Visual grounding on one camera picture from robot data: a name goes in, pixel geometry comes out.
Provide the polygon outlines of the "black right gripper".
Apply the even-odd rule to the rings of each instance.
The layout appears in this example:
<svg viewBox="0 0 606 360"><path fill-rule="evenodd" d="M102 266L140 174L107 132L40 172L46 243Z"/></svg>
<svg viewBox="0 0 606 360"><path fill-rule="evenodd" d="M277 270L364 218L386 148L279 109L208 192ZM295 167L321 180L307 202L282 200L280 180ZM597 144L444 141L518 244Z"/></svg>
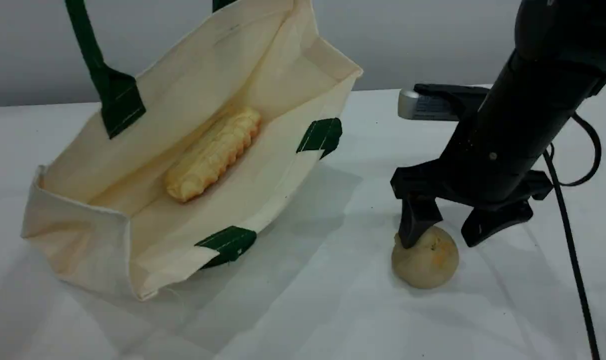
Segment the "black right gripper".
<svg viewBox="0 0 606 360"><path fill-rule="evenodd" d="M526 223L552 182L533 165L558 133L558 109L519 105L491 112L478 102L441 105L433 119L458 125L437 159L399 167L390 184L402 212L397 234L403 248L414 247L443 220L435 198L474 207L461 228L469 248L511 226Z"/></svg>

